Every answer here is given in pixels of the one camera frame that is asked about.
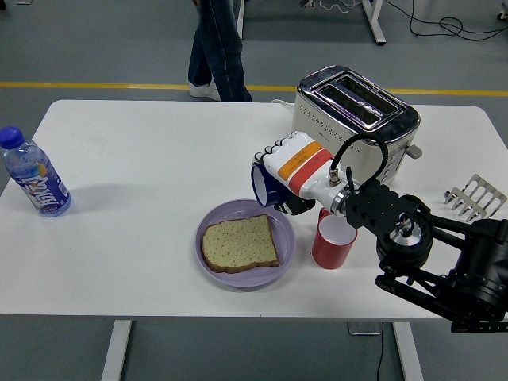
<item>bread crust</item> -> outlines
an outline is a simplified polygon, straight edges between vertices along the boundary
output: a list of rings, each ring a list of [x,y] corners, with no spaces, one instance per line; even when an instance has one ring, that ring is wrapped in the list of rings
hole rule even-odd
[[[204,239],[206,233],[208,232],[208,230],[211,227],[217,226],[217,225],[220,225],[220,224],[223,224],[223,223],[226,223],[226,222],[231,222],[231,221],[246,221],[248,219],[256,218],[256,217],[261,217],[261,216],[264,216],[266,218],[266,220],[267,220],[267,223],[268,223],[268,228],[269,228],[268,231],[270,233],[271,246],[273,247],[273,250],[275,252],[275,257],[276,257],[275,260],[269,260],[269,261],[263,261],[263,262],[251,262],[250,264],[246,264],[244,266],[220,266],[220,265],[214,264],[212,262],[212,260],[207,257],[206,250],[203,247],[203,239]],[[201,237],[201,253],[202,253],[203,259],[205,260],[206,265],[208,266],[208,268],[210,270],[212,270],[213,272],[217,272],[217,273],[225,272],[225,273],[228,273],[228,274],[237,274],[239,272],[251,270],[251,269],[253,269],[255,267],[277,267],[277,266],[280,265],[279,253],[277,252],[277,248],[275,246],[275,242],[273,241],[273,234],[272,234],[272,231],[271,231],[270,219],[269,219],[269,216],[267,214],[258,214],[256,216],[251,216],[251,217],[248,217],[248,218],[239,218],[239,219],[236,219],[236,220],[226,220],[226,221],[219,222],[218,224],[209,225],[205,229],[205,232],[203,233],[203,235]]]

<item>bread slice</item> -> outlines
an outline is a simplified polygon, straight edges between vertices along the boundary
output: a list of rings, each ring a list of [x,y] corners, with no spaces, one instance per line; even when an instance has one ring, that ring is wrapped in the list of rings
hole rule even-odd
[[[234,274],[280,264],[267,214],[208,226],[201,251],[214,272]]]

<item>jeans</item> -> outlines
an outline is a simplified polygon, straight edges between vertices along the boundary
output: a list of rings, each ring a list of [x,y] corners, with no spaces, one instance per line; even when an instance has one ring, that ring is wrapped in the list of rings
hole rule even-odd
[[[198,12],[189,82],[199,87],[210,83],[213,76],[223,102],[251,102],[231,0],[201,0]]]

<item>person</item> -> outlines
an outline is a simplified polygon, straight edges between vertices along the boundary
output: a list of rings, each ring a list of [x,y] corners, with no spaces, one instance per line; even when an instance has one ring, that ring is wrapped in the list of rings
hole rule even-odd
[[[251,102],[241,62],[242,42],[232,0],[192,0],[199,13],[189,62],[190,95]]]

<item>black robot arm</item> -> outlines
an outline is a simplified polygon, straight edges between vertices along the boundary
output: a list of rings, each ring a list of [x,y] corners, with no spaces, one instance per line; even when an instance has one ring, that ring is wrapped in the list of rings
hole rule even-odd
[[[500,322],[508,310],[507,220],[469,225],[436,217],[418,198],[399,197],[377,180],[351,192],[341,212],[350,225],[376,235],[380,288],[447,318],[454,332],[508,332]],[[460,252],[447,275],[421,269],[434,239]]]

